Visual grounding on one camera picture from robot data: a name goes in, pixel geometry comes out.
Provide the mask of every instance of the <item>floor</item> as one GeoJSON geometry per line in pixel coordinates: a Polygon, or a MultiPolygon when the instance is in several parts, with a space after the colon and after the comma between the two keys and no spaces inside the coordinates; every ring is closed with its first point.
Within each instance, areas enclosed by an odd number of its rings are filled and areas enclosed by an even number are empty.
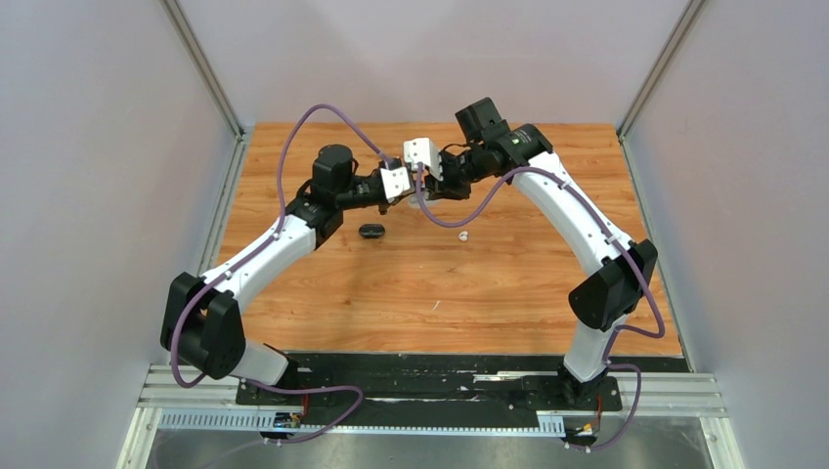
{"type": "MultiPolygon", "coordinates": [[[[224,262],[276,219],[277,160],[292,124],[261,124],[253,134],[220,251],[224,262]]],[[[440,147],[461,141],[451,124],[365,124],[387,153],[429,137],[440,147]]],[[[634,239],[645,238],[625,160],[610,125],[539,125],[565,166],[600,209],[634,239]]],[[[377,158],[342,124],[307,124],[284,169],[288,197],[310,177],[320,147],[352,149],[360,173],[377,158]]],[[[470,200],[432,207],[445,220],[465,217],[494,180],[473,187],[470,200]]],[[[283,350],[564,354],[576,318],[567,294],[585,279],[573,253],[518,191],[504,186],[483,214],[462,229],[429,222],[405,202],[345,213],[345,223],[317,252],[294,264],[250,305],[248,337],[283,350]],[[383,239],[362,239],[364,223],[382,223],[383,239]],[[467,230],[468,241],[458,234],[467,230]]],[[[614,354],[681,353],[662,283],[652,289],[668,334],[653,340],[623,333],[614,354]]],[[[642,302],[629,324],[654,329],[642,302]]]]}

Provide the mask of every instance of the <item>wooden surface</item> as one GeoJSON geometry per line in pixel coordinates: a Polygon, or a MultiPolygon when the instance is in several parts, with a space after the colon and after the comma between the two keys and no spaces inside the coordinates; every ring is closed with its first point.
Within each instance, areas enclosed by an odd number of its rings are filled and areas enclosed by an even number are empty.
{"type": "MultiPolygon", "coordinates": [[[[220,258],[231,258],[279,213],[275,175],[292,124],[256,127],[233,204],[220,258]]],[[[610,125],[540,125],[565,166],[598,207],[634,239],[643,239],[624,158],[610,125]]],[[[452,124],[365,124],[387,153],[430,137],[439,146],[459,142],[452,124]]],[[[347,145],[360,173],[377,157],[344,125],[307,124],[294,139],[284,170],[288,200],[311,174],[320,147],[347,145]]],[[[495,180],[473,186],[472,198],[432,207],[458,220],[478,205],[495,180]]],[[[433,225],[405,202],[380,216],[376,209],[345,213],[345,223],[317,252],[291,266],[251,304],[248,337],[285,350],[563,354],[576,317],[567,294],[583,281],[572,251],[538,208],[508,186],[462,229],[433,225]],[[382,223],[383,239],[362,239],[364,223],[382,223]],[[467,242],[458,233],[469,231],[467,242]]],[[[680,353],[662,283],[652,284],[668,336],[625,332],[615,354],[680,353]]],[[[629,324],[654,329],[642,301],[629,324]]]]}

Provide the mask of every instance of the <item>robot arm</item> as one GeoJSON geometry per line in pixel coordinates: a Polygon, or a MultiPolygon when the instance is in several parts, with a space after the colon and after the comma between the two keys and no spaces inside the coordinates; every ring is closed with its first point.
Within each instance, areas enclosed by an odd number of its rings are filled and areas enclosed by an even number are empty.
{"type": "Polygon", "coordinates": [[[284,269],[333,235],[342,225],[344,210],[377,206],[381,214],[385,213],[413,192],[417,184],[413,174],[418,165],[429,170],[423,183],[431,200],[468,198],[473,183],[530,166],[552,173],[562,184],[529,172],[516,174],[511,183],[562,233],[588,275],[570,293],[570,304],[579,323],[560,371],[569,383],[563,390],[565,396],[574,401],[590,396],[606,373],[603,353],[614,328],[625,321],[642,295],[630,266],[611,242],[618,240],[630,247],[628,252],[647,280],[653,272],[656,250],[648,240],[633,243],[601,215],[535,126],[526,124],[510,130],[489,99],[463,109],[456,117],[466,136],[467,150],[454,155],[438,150],[429,139],[415,139],[404,143],[402,160],[375,168],[368,176],[356,174],[357,164],[348,148],[322,148],[314,162],[312,178],[286,208],[279,236],[275,223],[227,263],[200,277],[181,274],[173,281],[161,333],[162,346],[170,349],[172,330],[185,304],[206,284],[217,281],[198,304],[206,314],[190,315],[185,322],[179,343],[181,358],[214,379],[232,374],[289,387],[285,380],[289,381],[295,373],[296,363],[276,349],[246,340],[240,316],[284,269]],[[589,202],[606,225],[609,238],[570,190],[589,202]],[[230,267],[247,257],[250,259],[231,274],[230,267]]]}

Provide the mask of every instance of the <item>worn black surface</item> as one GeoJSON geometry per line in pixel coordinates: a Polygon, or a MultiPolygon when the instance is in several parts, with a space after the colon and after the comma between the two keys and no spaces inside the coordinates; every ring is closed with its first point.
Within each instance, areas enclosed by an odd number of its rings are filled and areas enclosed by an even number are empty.
{"type": "MultiPolygon", "coordinates": [[[[346,420],[349,425],[417,427],[535,428],[536,410],[596,410],[595,398],[576,405],[558,395],[557,376],[530,375],[505,381],[475,382],[475,374],[499,371],[555,371],[561,356],[467,356],[422,354],[315,354],[294,353],[299,363],[299,388],[352,384],[363,389],[366,400],[346,420]]],[[[687,372],[682,359],[623,358],[644,371],[687,372]]],[[[282,396],[247,385],[239,388],[241,405],[301,405],[299,396],[282,396]]],[[[616,380],[600,386],[606,411],[622,408],[616,380]]],[[[311,396],[307,424],[326,424],[356,398],[339,392],[311,396]]]]}

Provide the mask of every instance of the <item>wooden table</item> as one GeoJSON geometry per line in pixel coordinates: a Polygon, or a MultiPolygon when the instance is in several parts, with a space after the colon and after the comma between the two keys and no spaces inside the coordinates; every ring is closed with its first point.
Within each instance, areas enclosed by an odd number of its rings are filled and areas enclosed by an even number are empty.
{"type": "MultiPolygon", "coordinates": [[[[292,124],[256,127],[220,258],[231,258],[276,219],[277,161],[292,124]]],[[[451,124],[365,124],[387,153],[429,137],[461,141],[451,124]]],[[[643,239],[625,160],[610,125],[540,125],[565,166],[598,207],[634,239],[643,239]]],[[[290,200],[311,175],[320,147],[352,149],[361,174],[377,157],[342,124],[307,124],[284,169],[290,200]]],[[[473,186],[466,201],[441,201],[433,212],[458,220],[478,205],[494,179],[473,186]]],[[[567,244],[528,199],[504,186],[483,214],[462,229],[433,225],[405,202],[386,216],[376,209],[345,213],[345,223],[317,252],[294,264],[250,305],[248,337],[284,350],[564,354],[576,317],[567,294],[585,279],[567,244]],[[382,223],[383,239],[362,239],[364,223],[382,223]],[[469,232],[468,241],[458,234],[469,232]]],[[[681,353],[662,283],[652,288],[668,335],[653,340],[625,332],[615,354],[681,353]]],[[[647,303],[628,323],[654,329],[647,303]]]]}

